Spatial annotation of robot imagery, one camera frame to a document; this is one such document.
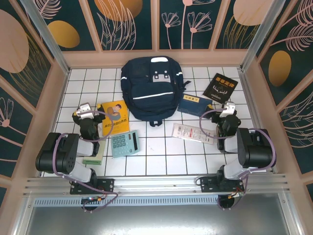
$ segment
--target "flower illustration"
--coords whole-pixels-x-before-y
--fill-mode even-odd
[[[10,99],[7,100],[7,103],[5,103],[5,100],[3,97],[0,98],[0,127],[9,127],[12,130],[26,136],[25,133],[15,129],[14,127],[10,126],[10,119],[12,117],[13,113],[13,107],[14,107],[14,102]],[[13,140],[10,140],[6,137],[0,136],[0,139],[7,141],[9,143],[12,143],[16,146],[22,147],[23,145],[20,143],[17,143]],[[11,160],[5,160],[5,159],[0,159],[0,161],[7,161],[10,162]]]
[[[188,24],[191,32],[190,39],[190,49],[192,49],[192,37],[194,33],[205,32],[212,29],[212,24],[210,23],[210,13],[198,13],[195,17],[195,13],[188,13]]]
[[[181,24],[181,22],[179,21],[177,12],[169,13],[168,15],[166,13],[162,13],[161,15],[162,15],[162,20],[166,27],[168,46],[170,47],[170,49],[172,49],[171,43],[170,43],[170,37],[168,34],[168,28],[178,26]]]
[[[186,7],[191,5],[203,5],[213,3],[215,0],[182,0],[184,6],[184,12],[182,14],[182,26],[181,26],[181,49],[184,49],[184,23],[185,23],[185,14],[186,14]]]

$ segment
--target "blue notebook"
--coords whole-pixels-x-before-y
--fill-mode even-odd
[[[184,94],[178,105],[178,111],[200,117],[208,105],[212,105],[211,99]]]

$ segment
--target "green calculator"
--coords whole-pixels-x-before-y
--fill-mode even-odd
[[[139,139],[137,131],[112,137],[112,155],[114,158],[132,155],[139,152]]]

